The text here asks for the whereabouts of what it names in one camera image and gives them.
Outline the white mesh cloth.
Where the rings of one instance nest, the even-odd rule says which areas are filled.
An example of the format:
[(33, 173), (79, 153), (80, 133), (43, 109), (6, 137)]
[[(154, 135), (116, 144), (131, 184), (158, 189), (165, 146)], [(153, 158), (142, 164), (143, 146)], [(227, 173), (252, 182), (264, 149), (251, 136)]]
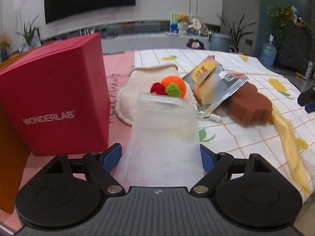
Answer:
[(140, 93), (115, 179), (132, 186), (192, 188), (204, 175), (195, 109), (181, 98)]

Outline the silver yellow snack packet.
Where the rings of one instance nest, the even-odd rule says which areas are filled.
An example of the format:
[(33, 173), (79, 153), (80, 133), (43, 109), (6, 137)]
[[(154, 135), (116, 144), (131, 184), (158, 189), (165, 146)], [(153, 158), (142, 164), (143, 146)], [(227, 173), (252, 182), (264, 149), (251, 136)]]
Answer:
[(224, 69), (209, 55), (183, 77), (192, 89), (198, 103), (198, 109), (212, 113), (219, 105), (231, 97), (247, 81), (244, 74)]

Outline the yellow cloth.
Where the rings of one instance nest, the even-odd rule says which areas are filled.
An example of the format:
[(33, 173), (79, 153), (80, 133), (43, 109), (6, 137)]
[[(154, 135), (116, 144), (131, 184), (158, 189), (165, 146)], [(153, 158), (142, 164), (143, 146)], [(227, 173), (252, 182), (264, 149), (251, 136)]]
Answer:
[(301, 188), (305, 195), (310, 195), (309, 183), (304, 164), (299, 156), (299, 149), (296, 145), (295, 133), (292, 124), (272, 105), (270, 121), (275, 125), (283, 146), (284, 156), (286, 158), (290, 175), (294, 182)]

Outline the blue water bottle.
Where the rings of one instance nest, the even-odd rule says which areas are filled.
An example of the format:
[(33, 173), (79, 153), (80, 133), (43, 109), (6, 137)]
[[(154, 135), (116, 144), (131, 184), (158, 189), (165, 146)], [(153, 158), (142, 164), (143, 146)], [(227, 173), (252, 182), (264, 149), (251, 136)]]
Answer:
[(273, 66), (275, 57), (277, 55), (277, 49), (275, 48), (273, 44), (273, 38), (274, 36), (271, 34), (269, 38), (269, 42), (263, 44), (262, 46), (262, 51), (261, 51), (259, 61), (265, 67)]

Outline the brown cat-shaped sponge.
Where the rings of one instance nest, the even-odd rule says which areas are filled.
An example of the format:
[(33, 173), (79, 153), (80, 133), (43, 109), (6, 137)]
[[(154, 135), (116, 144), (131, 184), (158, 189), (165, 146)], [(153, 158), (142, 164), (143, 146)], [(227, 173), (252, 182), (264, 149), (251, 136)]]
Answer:
[(226, 102), (229, 117), (241, 126), (266, 124), (272, 113), (272, 102), (255, 85), (244, 83)]

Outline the lemon-print checkered tablecloth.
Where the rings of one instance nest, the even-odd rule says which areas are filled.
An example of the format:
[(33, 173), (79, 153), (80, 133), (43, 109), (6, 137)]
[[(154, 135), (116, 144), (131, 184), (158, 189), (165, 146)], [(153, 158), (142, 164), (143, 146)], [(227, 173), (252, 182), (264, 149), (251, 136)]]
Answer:
[(298, 89), (256, 58), (208, 50), (159, 49), (134, 54), (137, 68), (171, 62), (187, 77), (223, 68), (245, 83), (217, 107), (220, 122), (199, 121), (200, 142), (236, 158), (262, 155), (307, 200), (314, 193), (314, 113), (298, 102)]

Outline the red Wonderlab box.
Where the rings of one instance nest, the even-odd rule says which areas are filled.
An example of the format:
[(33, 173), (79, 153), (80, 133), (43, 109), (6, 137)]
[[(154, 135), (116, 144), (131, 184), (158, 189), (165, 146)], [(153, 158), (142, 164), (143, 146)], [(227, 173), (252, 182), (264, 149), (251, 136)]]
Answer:
[(107, 149), (110, 98), (101, 36), (44, 45), (4, 68), (1, 105), (35, 156)]

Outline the orange crochet fruit toy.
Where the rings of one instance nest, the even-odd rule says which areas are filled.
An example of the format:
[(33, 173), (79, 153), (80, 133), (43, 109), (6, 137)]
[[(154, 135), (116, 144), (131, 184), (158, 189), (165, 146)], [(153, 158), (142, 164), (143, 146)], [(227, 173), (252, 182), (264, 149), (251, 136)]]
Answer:
[(168, 76), (160, 82), (154, 83), (151, 86), (150, 93), (183, 99), (186, 95), (186, 84), (178, 76)]

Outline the cream knitted cloth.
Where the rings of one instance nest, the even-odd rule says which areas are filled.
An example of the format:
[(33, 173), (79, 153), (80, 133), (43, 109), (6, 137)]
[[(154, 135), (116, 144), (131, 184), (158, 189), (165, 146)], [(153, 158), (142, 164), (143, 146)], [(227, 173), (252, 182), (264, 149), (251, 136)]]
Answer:
[(196, 124), (196, 99), (186, 81), (184, 81), (186, 95), (183, 99), (150, 93), (154, 83), (168, 76), (180, 77), (177, 65), (166, 63), (153, 67), (133, 68), (130, 71), (129, 80), (118, 93), (116, 114), (120, 120), (132, 125), (133, 121), (140, 116), (145, 119), (159, 119), (163, 123), (178, 120)]

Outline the orange-rimmed white storage box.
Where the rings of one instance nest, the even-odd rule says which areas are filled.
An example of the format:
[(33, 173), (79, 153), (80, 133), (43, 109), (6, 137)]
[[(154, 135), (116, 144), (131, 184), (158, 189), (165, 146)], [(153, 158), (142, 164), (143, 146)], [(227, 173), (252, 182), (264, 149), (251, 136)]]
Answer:
[(30, 151), (1, 105), (1, 210), (13, 213), (14, 200)]

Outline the pink waste bin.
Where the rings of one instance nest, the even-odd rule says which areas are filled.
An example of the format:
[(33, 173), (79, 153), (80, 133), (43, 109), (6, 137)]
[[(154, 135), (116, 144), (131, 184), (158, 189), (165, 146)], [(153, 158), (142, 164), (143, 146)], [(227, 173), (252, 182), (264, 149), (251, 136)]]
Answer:
[(199, 41), (198, 39), (190, 38), (186, 44), (186, 47), (193, 50), (204, 50), (205, 46), (203, 42)]

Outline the grey TV console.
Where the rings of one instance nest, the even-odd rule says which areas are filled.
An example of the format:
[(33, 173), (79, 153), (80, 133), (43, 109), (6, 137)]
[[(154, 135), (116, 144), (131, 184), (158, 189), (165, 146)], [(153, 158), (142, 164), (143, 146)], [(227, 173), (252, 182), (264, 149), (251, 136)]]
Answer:
[(186, 49), (191, 38), (199, 40), (205, 49), (210, 49), (208, 37), (180, 36), (167, 32), (106, 36), (101, 38), (101, 47), (104, 55), (138, 50)]

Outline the white wifi router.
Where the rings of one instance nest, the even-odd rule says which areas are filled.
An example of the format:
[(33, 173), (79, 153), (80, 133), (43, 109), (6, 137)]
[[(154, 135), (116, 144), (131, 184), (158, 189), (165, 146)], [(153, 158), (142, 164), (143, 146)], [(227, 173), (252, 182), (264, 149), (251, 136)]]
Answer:
[(90, 35), (95, 33), (95, 27), (92, 28), (84, 28), (79, 30), (80, 36)]

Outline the teddy bear display box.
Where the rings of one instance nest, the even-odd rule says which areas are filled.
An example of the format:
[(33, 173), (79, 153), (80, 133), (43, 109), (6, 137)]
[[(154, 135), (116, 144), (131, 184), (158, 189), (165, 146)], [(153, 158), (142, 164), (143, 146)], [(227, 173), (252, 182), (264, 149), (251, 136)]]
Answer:
[(200, 16), (187, 13), (172, 12), (169, 32), (178, 35), (201, 35)]

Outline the green potted plant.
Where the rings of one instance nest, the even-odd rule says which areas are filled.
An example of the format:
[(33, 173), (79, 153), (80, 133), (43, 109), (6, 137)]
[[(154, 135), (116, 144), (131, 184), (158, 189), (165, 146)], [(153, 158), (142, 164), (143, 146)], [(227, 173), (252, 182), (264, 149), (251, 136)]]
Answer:
[(25, 40), (25, 42), (21, 45), (20, 53), (24, 53), (41, 46), (38, 27), (34, 25), (39, 16), (40, 15), (38, 14), (31, 22), (24, 22), (21, 32), (16, 32), (17, 35), (22, 36)]

